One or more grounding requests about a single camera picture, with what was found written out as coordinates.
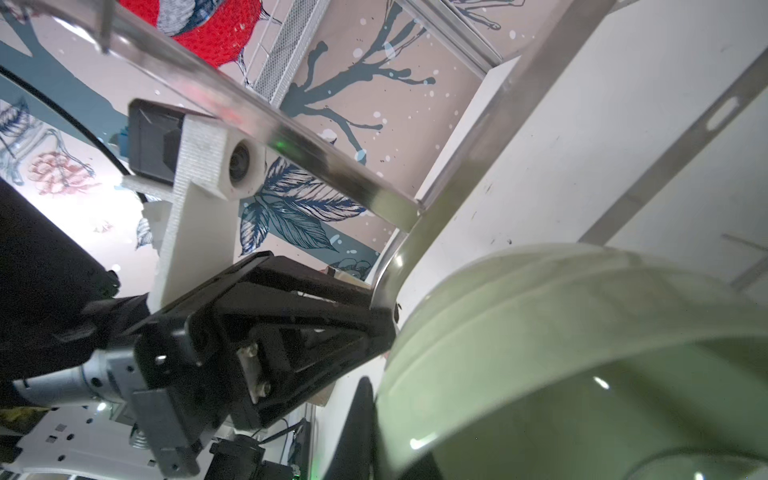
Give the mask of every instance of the white wall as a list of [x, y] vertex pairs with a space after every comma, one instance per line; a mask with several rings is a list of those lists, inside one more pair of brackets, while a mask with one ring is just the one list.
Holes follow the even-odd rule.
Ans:
[[[768, 45], [764, 0], [642, 0], [608, 16], [406, 281], [402, 315], [440, 280], [489, 253], [575, 242]], [[425, 187], [510, 64], [483, 82]], [[611, 242], [731, 281], [768, 245], [768, 94], [744, 111]], [[768, 280], [750, 293], [768, 303]], [[360, 376], [318, 411], [322, 478]]]

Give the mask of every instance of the red bird painting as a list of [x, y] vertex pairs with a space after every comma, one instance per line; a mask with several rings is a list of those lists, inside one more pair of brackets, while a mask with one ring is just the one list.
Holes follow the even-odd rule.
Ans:
[[250, 40], [260, 0], [120, 0], [120, 4], [219, 68]]

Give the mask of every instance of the metal screw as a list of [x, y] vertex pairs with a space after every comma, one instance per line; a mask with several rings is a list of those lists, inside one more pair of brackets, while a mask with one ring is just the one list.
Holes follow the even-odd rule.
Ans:
[[128, 437], [128, 444], [135, 449], [148, 450], [149, 442], [144, 432], [139, 429], [139, 425], [134, 423], [134, 427], [131, 429], [131, 436]]
[[256, 343], [252, 343], [249, 346], [245, 347], [244, 352], [246, 356], [253, 358], [254, 356], [259, 354], [259, 346]]
[[260, 383], [257, 387], [256, 393], [259, 397], [264, 398], [272, 391], [272, 386], [269, 382]]

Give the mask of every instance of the metal rail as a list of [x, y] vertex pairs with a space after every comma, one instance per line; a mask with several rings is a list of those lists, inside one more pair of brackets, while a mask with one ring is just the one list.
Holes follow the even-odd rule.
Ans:
[[392, 307], [408, 275], [523, 126], [615, 0], [561, 0], [427, 190], [426, 210], [398, 233], [374, 277], [374, 307]]
[[768, 85], [768, 48], [579, 239], [605, 245]]
[[[212, 68], [114, 0], [18, 0], [20, 6], [52, 15], [99, 39], [102, 51], [132, 63], [171, 90], [256, 142], [306, 169], [366, 209], [410, 231], [419, 202], [343, 154], [310, 129], [288, 118], [243, 86]], [[114, 7], [110, 15], [109, 8]]]
[[402, 0], [412, 17], [424, 22], [473, 73], [483, 78], [503, 62], [501, 55], [443, 0]]

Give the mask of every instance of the metal mesh basket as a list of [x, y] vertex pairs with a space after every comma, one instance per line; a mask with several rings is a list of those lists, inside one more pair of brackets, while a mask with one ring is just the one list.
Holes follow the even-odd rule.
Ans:
[[[248, 68], [243, 72], [243, 83], [250, 86], [261, 98], [274, 107], [279, 107], [283, 101], [288, 85], [293, 80], [304, 54], [317, 31], [330, 0], [293, 0], [288, 14], [282, 23], [270, 18], [262, 31], [256, 49], [253, 52]], [[280, 0], [275, 4], [275, 10], [280, 6]], [[266, 47], [264, 38], [274, 25], [279, 30], [271, 47]], [[250, 68], [259, 51], [266, 54], [256, 81], [251, 83]]]

